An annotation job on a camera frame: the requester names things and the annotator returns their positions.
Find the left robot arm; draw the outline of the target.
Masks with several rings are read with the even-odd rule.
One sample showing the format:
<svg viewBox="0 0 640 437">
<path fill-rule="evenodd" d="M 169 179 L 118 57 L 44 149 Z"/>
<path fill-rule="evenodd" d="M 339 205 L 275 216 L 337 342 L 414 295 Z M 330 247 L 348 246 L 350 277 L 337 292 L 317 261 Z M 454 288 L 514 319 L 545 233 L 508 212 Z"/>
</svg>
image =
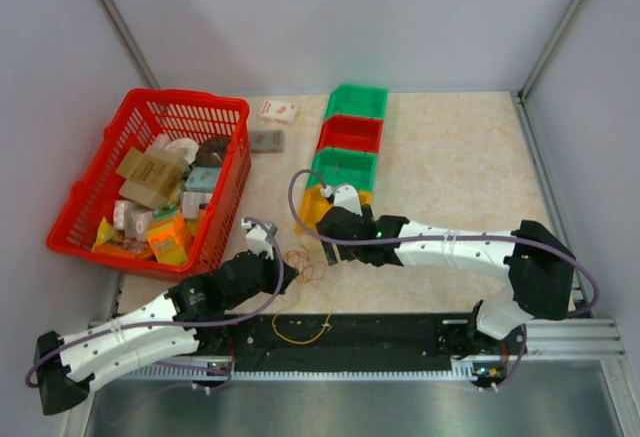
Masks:
<svg viewBox="0 0 640 437">
<path fill-rule="evenodd" d="M 226 318 L 226 311 L 260 293 L 284 293 L 297 275 L 282 260 L 245 251 L 107 323 L 74 334 L 41 335 L 31 375 L 37 380 L 43 414 L 68 411 L 111 381 L 147 365 L 201 350 L 220 351 L 227 326 L 238 321 Z"/>
</svg>

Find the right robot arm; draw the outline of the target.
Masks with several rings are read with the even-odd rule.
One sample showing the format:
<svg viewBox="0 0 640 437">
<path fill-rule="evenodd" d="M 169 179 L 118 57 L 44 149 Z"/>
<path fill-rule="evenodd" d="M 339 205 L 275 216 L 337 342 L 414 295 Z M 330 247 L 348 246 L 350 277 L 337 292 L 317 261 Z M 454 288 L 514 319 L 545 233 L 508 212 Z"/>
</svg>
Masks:
<svg viewBox="0 0 640 437">
<path fill-rule="evenodd" d="M 463 329 L 444 335 L 455 356 L 490 352 L 532 320 L 562 321 L 570 314 L 574 256 L 537 221 L 476 235 L 404 216 L 374 217 L 368 205 L 358 213 L 333 206 L 316 230 L 331 265 L 357 260 L 375 267 L 437 266 L 503 280 L 498 293 L 474 305 Z"/>
</svg>

